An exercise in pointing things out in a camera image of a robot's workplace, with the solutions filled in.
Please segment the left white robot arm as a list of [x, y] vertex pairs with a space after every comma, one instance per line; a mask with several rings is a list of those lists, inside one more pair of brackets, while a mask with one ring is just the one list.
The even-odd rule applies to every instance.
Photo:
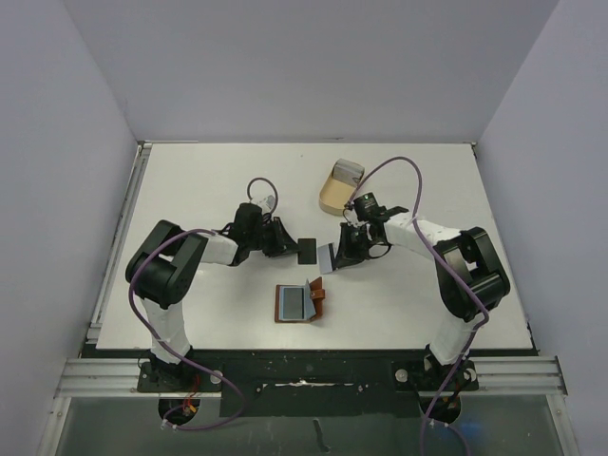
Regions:
[[158, 221], [127, 264], [129, 305], [151, 334], [151, 360], [161, 365], [159, 377], [171, 390], [185, 389], [194, 375], [187, 361], [192, 346], [182, 301], [199, 266], [237, 267], [252, 252], [283, 257], [297, 253], [298, 244], [279, 217], [244, 202], [218, 231], [187, 231], [166, 219]]

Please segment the black credit card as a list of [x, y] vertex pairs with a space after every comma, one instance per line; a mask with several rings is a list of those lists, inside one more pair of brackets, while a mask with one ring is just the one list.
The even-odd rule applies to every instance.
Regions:
[[315, 265], [317, 263], [316, 239], [302, 237], [297, 240], [297, 264]]

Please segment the silver striped credit card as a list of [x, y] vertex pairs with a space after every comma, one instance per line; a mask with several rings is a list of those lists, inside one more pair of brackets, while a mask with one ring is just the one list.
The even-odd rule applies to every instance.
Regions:
[[320, 245], [316, 252], [320, 274], [331, 274], [335, 270], [334, 243]]

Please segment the brown leather card holder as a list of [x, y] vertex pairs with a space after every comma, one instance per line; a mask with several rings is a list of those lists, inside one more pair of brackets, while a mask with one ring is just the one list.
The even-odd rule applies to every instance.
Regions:
[[323, 316], [325, 298], [321, 276], [304, 285], [277, 285], [275, 323], [313, 323]]

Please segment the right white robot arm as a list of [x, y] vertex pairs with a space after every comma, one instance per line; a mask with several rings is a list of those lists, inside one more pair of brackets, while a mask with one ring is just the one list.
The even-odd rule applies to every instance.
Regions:
[[486, 232], [448, 228], [419, 218], [402, 206], [381, 206], [372, 193], [346, 206], [355, 219], [340, 223], [336, 243], [317, 248], [323, 274], [378, 259], [374, 247], [405, 248], [434, 262], [446, 317], [428, 346], [433, 358], [423, 365], [426, 382], [445, 388], [457, 376], [464, 357], [489, 313], [510, 293], [510, 281]]

